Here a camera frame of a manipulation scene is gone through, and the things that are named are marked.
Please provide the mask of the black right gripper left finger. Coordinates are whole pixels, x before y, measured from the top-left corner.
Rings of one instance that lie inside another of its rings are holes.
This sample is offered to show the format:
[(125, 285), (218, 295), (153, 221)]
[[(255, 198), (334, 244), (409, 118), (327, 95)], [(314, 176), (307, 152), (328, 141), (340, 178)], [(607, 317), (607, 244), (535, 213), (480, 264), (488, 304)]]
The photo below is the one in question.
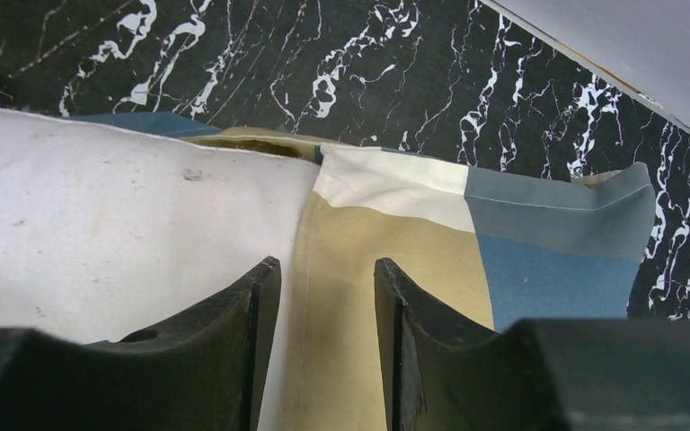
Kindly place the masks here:
[(280, 293), (268, 257), (117, 342), (0, 328), (0, 430), (254, 430)]

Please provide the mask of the blue beige white pillowcase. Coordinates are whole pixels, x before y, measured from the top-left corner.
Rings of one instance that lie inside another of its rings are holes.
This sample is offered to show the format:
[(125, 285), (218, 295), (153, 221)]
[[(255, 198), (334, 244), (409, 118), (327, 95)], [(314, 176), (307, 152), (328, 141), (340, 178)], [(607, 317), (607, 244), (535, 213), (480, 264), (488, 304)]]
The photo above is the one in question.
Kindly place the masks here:
[(296, 229), (263, 430), (385, 430), (374, 271), (393, 260), (465, 317), (623, 317), (655, 219), (647, 166), (571, 181), (178, 115), (96, 123), (284, 154), (318, 173)]

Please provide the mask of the white pillow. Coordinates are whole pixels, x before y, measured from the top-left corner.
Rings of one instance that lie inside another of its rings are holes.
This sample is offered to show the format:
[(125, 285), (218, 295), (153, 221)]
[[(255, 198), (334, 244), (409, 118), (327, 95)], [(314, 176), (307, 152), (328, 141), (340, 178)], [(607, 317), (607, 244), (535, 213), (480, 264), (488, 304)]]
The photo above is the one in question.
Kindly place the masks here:
[(259, 427), (280, 427), (292, 250), (319, 167), (0, 109), (0, 327), (117, 341), (262, 259), (282, 288)]

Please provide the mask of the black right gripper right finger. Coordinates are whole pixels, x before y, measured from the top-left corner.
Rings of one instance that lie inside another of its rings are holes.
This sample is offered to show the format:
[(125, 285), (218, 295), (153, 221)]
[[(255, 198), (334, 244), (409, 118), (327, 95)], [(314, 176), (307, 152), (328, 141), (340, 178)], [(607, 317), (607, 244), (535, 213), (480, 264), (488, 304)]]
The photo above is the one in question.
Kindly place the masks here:
[(690, 321), (525, 319), (498, 333), (375, 264), (391, 430), (690, 430)]

